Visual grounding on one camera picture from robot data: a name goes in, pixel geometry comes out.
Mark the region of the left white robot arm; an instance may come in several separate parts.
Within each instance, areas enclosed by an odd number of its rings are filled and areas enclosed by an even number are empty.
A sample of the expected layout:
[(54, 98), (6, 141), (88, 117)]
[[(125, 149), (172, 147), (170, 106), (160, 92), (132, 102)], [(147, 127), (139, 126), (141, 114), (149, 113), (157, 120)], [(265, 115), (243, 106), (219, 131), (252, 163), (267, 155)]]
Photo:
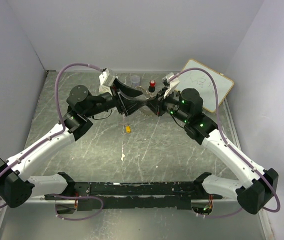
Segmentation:
[(115, 79), (103, 86), (105, 92), (92, 95), (84, 85), (71, 89), (66, 114), (42, 138), (6, 160), (0, 158), (0, 197), (5, 205), (16, 208), (30, 197), (58, 194), (68, 200), (75, 194), (74, 181), (65, 173), (34, 176), (48, 158), (84, 136), (92, 127), (91, 117), (113, 108), (129, 115), (144, 103), (142, 91)]

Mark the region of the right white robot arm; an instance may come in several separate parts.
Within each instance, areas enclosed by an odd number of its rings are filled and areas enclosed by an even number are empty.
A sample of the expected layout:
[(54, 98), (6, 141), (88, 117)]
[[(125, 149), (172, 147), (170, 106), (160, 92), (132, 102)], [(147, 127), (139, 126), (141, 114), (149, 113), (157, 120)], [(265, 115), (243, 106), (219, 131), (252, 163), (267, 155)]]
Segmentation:
[(200, 199), (217, 194), (237, 200), (250, 214), (257, 214), (276, 194), (279, 174), (273, 168), (266, 170), (239, 150), (227, 137), (221, 126), (203, 113), (203, 99), (194, 88), (184, 89), (179, 99), (174, 94), (162, 93), (147, 100), (147, 107), (157, 116), (168, 113), (184, 123), (186, 134), (199, 145), (214, 153), (237, 177), (237, 180), (203, 174), (194, 186)]

